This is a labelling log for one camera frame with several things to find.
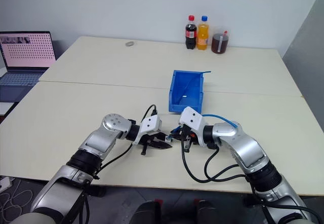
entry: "orange juice bottle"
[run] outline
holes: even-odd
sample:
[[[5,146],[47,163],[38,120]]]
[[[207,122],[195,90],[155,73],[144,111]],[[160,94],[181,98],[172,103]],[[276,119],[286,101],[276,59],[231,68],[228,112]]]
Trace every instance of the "orange juice bottle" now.
[[[203,15],[201,17],[202,23],[198,26],[198,35],[197,35],[197,48],[199,50],[206,50],[208,42],[208,28],[207,16]]]

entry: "laptop screen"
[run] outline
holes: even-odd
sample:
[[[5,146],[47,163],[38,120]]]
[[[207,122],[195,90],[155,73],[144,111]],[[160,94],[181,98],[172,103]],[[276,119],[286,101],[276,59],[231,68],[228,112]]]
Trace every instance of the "laptop screen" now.
[[[55,62],[49,32],[1,32],[0,47],[7,67],[47,68]]]

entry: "laptop keyboard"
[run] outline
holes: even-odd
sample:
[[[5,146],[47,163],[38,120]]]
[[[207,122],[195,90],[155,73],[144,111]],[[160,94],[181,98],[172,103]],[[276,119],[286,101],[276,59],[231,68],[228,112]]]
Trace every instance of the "laptop keyboard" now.
[[[7,73],[0,79],[0,86],[34,86],[41,74]]]

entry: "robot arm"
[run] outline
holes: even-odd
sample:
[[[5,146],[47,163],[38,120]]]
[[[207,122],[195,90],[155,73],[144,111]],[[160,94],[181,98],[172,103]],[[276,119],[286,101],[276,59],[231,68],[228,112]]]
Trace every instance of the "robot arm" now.
[[[200,146],[209,142],[222,143],[230,149],[256,195],[265,203],[276,205],[294,205],[305,207],[304,202],[296,194],[287,180],[278,173],[259,143],[246,133],[242,126],[234,122],[237,127],[228,123],[218,123],[208,126],[202,115],[187,107],[180,117],[180,125],[188,126],[197,135]],[[288,220],[311,220],[309,213],[301,210],[278,209],[266,207],[275,223],[287,223]]]
[[[158,133],[160,126],[158,115],[145,118],[140,126],[118,114],[106,115],[100,127],[86,138],[66,165],[36,196],[31,213],[18,217],[12,223],[72,223],[84,204],[85,188],[97,179],[101,163],[116,139],[126,138],[137,144],[143,135]]]

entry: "blue plastic bin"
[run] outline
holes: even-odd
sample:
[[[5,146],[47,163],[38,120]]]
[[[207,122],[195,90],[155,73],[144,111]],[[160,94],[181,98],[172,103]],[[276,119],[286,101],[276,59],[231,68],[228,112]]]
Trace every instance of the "blue plastic bin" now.
[[[204,72],[175,70],[169,92],[169,111],[181,113],[187,106],[201,113]]]

